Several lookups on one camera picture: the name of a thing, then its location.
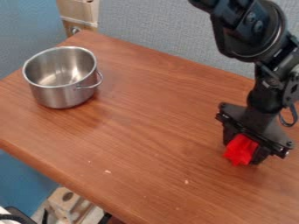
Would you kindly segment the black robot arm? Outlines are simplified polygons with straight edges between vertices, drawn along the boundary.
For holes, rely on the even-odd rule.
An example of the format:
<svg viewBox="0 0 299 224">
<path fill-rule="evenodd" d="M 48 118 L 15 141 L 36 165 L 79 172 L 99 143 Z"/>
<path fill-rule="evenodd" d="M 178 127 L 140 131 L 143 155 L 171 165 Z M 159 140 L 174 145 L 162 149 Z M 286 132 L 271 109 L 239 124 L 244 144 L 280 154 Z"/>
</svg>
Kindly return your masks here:
<svg viewBox="0 0 299 224">
<path fill-rule="evenodd" d="M 224 158 L 234 165 L 284 158 L 295 143 L 283 128 L 299 121 L 299 38 L 287 30 L 286 14 L 271 0 L 188 2 L 210 14 L 219 52 L 255 65 L 247 105 L 219 105 Z"/>
</svg>

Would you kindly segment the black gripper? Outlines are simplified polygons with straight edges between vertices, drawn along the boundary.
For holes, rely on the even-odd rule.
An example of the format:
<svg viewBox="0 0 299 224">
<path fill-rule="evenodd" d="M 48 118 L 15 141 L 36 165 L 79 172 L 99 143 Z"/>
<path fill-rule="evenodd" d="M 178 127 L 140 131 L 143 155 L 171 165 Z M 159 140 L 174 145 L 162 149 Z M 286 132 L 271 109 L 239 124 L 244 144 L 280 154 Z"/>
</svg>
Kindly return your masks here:
<svg viewBox="0 0 299 224">
<path fill-rule="evenodd" d="M 263 114 L 251 107 L 223 102 L 216 119 L 223 125 L 223 144 L 227 145 L 238 134 L 246 135 L 259 146 L 250 165 L 259 165 L 268 156 L 286 158 L 295 147 L 276 121 L 276 114 Z"/>
</svg>

